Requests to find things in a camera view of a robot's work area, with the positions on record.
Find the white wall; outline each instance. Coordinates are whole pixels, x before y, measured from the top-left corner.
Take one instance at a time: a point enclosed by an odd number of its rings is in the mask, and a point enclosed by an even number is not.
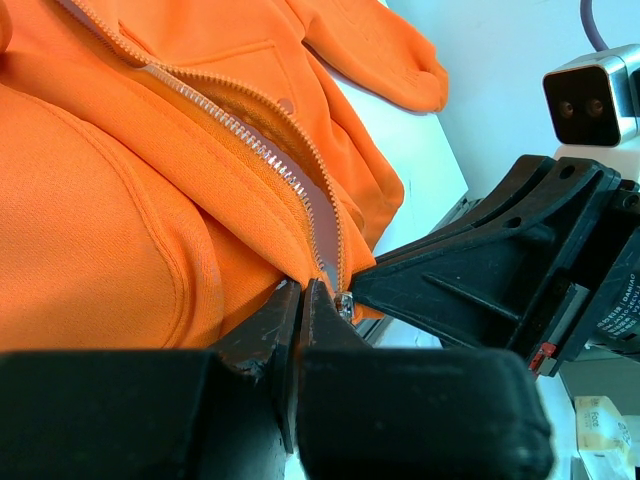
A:
[[[440,123],[470,188],[490,192],[525,153],[558,147],[542,77],[591,52],[579,0],[387,0],[438,48],[451,82]],[[594,0],[609,46],[640,43],[639,0]]]

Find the camera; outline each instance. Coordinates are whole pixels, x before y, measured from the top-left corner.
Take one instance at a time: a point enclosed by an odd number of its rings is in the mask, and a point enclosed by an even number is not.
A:
[[[640,134],[640,45],[578,57],[543,85],[562,143],[614,147]]]

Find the hoodie sleeve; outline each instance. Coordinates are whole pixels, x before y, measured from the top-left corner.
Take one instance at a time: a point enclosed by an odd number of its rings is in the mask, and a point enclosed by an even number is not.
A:
[[[378,0],[287,0],[305,44],[354,82],[415,111],[439,111],[447,72],[434,46]]]

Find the zipper slider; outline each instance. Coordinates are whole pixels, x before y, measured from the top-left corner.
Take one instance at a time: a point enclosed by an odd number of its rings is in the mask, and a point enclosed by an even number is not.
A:
[[[345,322],[352,323],[355,317],[353,294],[351,292],[340,292],[334,297],[333,303],[336,306],[336,310],[338,310],[340,318]]]

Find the label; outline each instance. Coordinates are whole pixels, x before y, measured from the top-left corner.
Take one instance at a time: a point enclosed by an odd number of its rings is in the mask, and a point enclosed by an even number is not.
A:
[[[598,329],[610,337],[624,337],[640,323],[640,281],[635,273],[629,275],[618,304],[604,319]]]

